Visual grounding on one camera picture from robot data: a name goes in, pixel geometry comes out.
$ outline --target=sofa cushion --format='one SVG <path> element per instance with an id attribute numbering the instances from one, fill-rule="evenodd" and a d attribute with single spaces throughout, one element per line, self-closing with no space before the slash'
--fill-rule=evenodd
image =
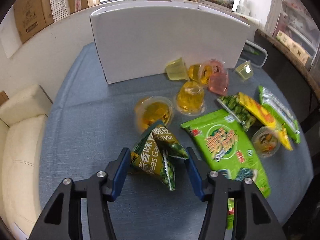
<path id="1" fill-rule="evenodd" d="M 18 92 L 0 106 L 0 119 L 8 126 L 41 114 L 49 114 L 51 101 L 39 85 Z"/>
<path id="2" fill-rule="evenodd" d="M 7 226 L 14 223 L 26 234 L 40 215 L 39 162 L 46 115 L 28 118 L 9 128 L 2 165 Z"/>
<path id="3" fill-rule="evenodd" d="M 9 127 L 0 120 L 0 174 L 2 170 L 2 158 L 3 158 L 3 151 L 5 140 L 7 138 Z M 7 223 L 7 217 L 4 211 L 4 204 L 3 204 L 3 195 L 2 195 L 2 180 L 0 179 L 0 216 L 4 223 Z"/>

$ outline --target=metal screw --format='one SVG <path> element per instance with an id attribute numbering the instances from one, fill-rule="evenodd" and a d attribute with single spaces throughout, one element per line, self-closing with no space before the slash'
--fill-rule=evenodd
<path id="1" fill-rule="evenodd" d="M 210 171 L 209 172 L 210 177 L 218 177 L 219 173 L 217 171 Z"/>
<path id="2" fill-rule="evenodd" d="M 98 171 L 97 172 L 97 177 L 98 178 L 103 178 L 106 175 L 106 173 L 104 171 Z"/>
<path id="3" fill-rule="evenodd" d="M 63 180 L 63 184 L 64 185 L 68 185 L 70 183 L 71 183 L 71 179 L 69 179 L 69 178 L 66 178 L 66 179 Z"/>
<path id="4" fill-rule="evenodd" d="M 245 182 L 246 184 L 252 184 L 252 179 L 250 179 L 250 178 L 245 178 L 245 179 L 244 179 L 244 182 Z"/>

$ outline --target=snack bag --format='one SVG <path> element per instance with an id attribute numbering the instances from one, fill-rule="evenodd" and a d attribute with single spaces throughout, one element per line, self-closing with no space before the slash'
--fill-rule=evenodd
<path id="1" fill-rule="evenodd" d="M 206 114 L 181 125 L 193 137 L 212 170 L 228 179 L 250 177 L 265 197 L 270 194 L 267 175 L 260 159 L 232 115 L 224 109 Z M 234 202 L 228 201 L 228 226 L 232 228 Z"/>
<path id="2" fill-rule="evenodd" d="M 229 114 L 236 119 L 239 124 L 242 125 L 245 131 L 247 131 L 255 123 L 256 118 L 239 104 L 239 99 L 237 96 L 220 97 L 217 99 L 217 101 Z"/>
<path id="3" fill-rule="evenodd" d="M 251 97 L 239 92 L 239 103 L 253 114 L 263 125 L 274 130 L 281 144 L 289 151 L 292 151 L 286 128 L 284 128 L 273 115 Z"/>
<path id="4" fill-rule="evenodd" d="M 170 157 L 184 160 L 189 158 L 186 150 L 181 146 L 176 137 L 168 131 L 162 122 L 156 122 L 155 128 L 152 130 L 152 135 L 159 147 L 167 150 L 167 155 Z"/>
<path id="5" fill-rule="evenodd" d="M 150 126 L 143 133 L 141 141 L 133 147 L 131 166 L 156 177 L 173 191 L 175 188 L 174 166 L 168 160 L 166 150 L 159 150 L 151 133 L 153 128 L 154 125 Z"/>
<path id="6" fill-rule="evenodd" d="M 282 104 L 270 90 L 259 86 L 260 103 L 271 112 L 274 117 L 287 129 L 288 135 L 295 143 L 300 143 L 300 131 L 298 121 L 293 117 L 290 110 Z"/>

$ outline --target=table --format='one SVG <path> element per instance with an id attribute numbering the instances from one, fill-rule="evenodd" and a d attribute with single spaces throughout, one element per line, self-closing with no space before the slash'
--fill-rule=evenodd
<path id="1" fill-rule="evenodd" d="M 147 96 L 173 98 L 183 82 L 171 82 L 164 74 L 108 85 L 94 43 L 86 45 L 66 76 L 45 129 L 42 143 L 39 193 L 42 207 L 65 177 L 89 178 L 115 160 L 123 147 L 131 148 L 139 133 L 134 126 L 134 106 Z M 271 78 L 254 69 L 247 81 L 229 71 L 228 94 L 239 91 L 259 100 L 258 85 L 270 89 L 290 106 Z M 206 91 L 206 113 L 221 107 L 217 95 Z M 184 147 L 195 145 L 180 124 L 194 117 L 175 114 L 169 130 Z M 271 195 L 268 202 L 284 224 L 302 200 L 313 177 L 312 163 L 304 135 L 294 150 L 283 147 L 262 159 Z M 118 239 L 197 239 L 206 203 L 194 195 L 183 161 L 175 160 L 176 190 L 170 192 L 148 175 L 128 175 L 121 195 L 109 203 Z M 86 203 L 82 201 L 84 239 L 89 239 Z M 231 238 L 231 230 L 225 239 Z"/>

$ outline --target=green packaging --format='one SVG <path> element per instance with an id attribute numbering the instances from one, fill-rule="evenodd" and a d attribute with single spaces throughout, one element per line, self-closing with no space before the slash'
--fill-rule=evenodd
<path id="1" fill-rule="evenodd" d="M 255 123 L 257 120 L 253 115 L 251 115 L 243 106 L 239 104 L 239 99 L 237 96 L 225 96 L 217 99 L 218 103 L 231 114 L 236 121 L 242 125 L 245 131 Z"/>
<path id="2" fill-rule="evenodd" d="M 167 150 L 158 147 L 152 134 L 152 130 L 158 124 L 164 126 L 161 121 L 157 121 L 141 135 L 141 140 L 132 149 L 130 165 L 161 180 L 170 191 L 173 191 L 175 189 L 174 166 L 168 159 Z"/>
<path id="3" fill-rule="evenodd" d="M 167 150 L 168 156 L 184 160 L 189 158 L 186 150 L 162 122 L 156 123 L 155 128 L 152 130 L 152 135 L 159 147 Z"/>
<path id="4" fill-rule="evenodd" d="M 252 178 L 264 197 L 270 195 L 267 175 L 249 138 L 234 117 L 224 109 L 181 125 L 188 131 L 212 170 L 228 179 Z M 234 201 L 228 201 L 228 224 L 233 226 Z"/>
<path id="5" fill-rule="evenodd" d="M 260 103 L 286 128 L 288 135 L 300 143 L 300 131 L 298 121 L 291 114 L 290 110 L 280 102 L 280 100 L 268 89 L 259 86 Z"/>

